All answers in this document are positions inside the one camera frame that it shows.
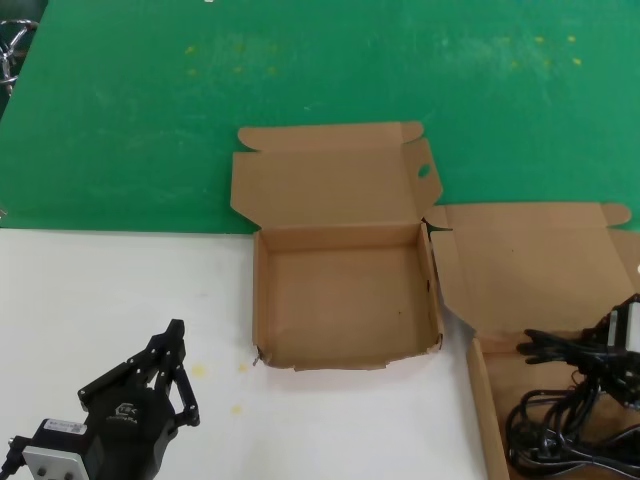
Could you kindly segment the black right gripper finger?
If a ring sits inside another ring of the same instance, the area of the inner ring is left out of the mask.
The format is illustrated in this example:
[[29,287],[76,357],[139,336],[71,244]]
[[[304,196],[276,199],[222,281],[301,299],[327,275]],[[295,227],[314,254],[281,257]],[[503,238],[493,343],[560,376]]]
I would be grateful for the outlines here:
[[639,295],[614,306],[581,339],[607,357],[639,357]]
[[625,408],[639,410],[639,358],[610,357],[602,366],[603,391]]

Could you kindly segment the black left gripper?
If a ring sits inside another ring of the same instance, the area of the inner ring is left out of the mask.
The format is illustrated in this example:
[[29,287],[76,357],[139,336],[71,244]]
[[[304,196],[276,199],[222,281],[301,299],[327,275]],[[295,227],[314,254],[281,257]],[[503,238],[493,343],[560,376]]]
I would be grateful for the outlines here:
[[[175,429],[200,424],[183,365],[184,334],[185,324],[172,319],[143,350],[79,389],[93,438],[88,467],[92,479],[155,478]],[[146,387],[153,378],[155,391]],[[168,398],[172,385],[183,407],[177,413]]]

